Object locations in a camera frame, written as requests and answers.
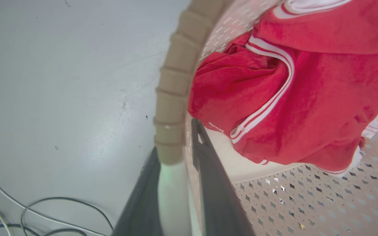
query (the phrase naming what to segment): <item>floor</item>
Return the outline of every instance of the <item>floor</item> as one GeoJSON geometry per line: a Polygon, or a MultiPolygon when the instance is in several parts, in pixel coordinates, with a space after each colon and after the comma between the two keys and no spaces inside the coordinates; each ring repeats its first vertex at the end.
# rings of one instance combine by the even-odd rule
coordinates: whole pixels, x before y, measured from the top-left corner
{"type": "MultiPolygon", "coordinates": [[[[188,2],[0,0],[6,192],[26,205],[78,198],[116,223],[153,148],[158,69],[188,2]]],[[[49,202],[36,210],[110,233],[101,216],[81,205],[49,202]]],[[[1,194],[0,211],[19,222],[21,208],[1,194]]],[[[31,214],[25,219],[38,233],[63,227],[31,214]]]]}

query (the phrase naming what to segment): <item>perforated basket wall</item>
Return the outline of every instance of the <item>perforated basket wall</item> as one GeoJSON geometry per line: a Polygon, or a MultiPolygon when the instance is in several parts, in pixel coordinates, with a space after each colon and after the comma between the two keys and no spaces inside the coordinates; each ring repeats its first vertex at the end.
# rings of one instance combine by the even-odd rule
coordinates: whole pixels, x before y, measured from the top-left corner
{"type": "MultiPolygon", "coordinates": [[[[251,30],[260,15],[277,3],[279,0],[236,0],[214,28],[201,60],[251,30]]],[[[185,157],[202,231],[200,177],[192,165],[190,122],[186,130],[185,157]]],[[[378,133],[367,140],[362,153],[363,161],[342,179],[301,165],[234,183],[256,235],[378,235],[378,133]]]]}

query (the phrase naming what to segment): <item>red cloth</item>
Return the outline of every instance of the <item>red cloth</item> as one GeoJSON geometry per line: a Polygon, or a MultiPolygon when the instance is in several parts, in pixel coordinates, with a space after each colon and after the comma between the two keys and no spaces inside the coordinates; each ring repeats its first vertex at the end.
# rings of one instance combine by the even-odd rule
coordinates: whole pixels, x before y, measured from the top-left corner
{"type": "MultiPolygon", "coordinates": [[[[261,19],[252,36],[250,32],[243,34],[224,52],[213,53],[200,65],[188,111],[205,127],[230,137],[234,149],[255,163],[300,162],[312,163],[327,172],[345,170],[361,133],[378,114],[378,47],[360,39],[355,48],[349,49],[361,55],[330,53],[351,45],[339,37],[343,31],[322,36],[327,43],[320,47],[320,41],[303,37],[315,28],[296,31],[297,24],[291,29],[287,22],[270,27],[272,12],[261,19]],[[290,29],[290,37],[274,33],[277,36],[272,38],[272,32],[280,29],[290,29]],[[307,47],[326,53],[294,49],[307,47]]],[[[337,17],[332,14],[324,21],[337,17]]],[[[309,14],[284,21],[301,18],[303,22],[316,19],[309,14]]]]}

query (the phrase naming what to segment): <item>basket handle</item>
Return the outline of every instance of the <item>basket handle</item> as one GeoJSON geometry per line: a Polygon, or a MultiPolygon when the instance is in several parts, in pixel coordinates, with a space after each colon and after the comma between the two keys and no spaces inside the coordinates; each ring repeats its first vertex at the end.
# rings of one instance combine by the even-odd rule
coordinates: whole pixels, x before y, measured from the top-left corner
{"type": "Polygon", "coordinates": [[[180,15],[179,25],[170,39],[156,88],[154,125],[159,161],[174,165],[183,160],[185,114],[192,79],[202,49],[216,22],[233,0],[192,0],[180,15]]]}

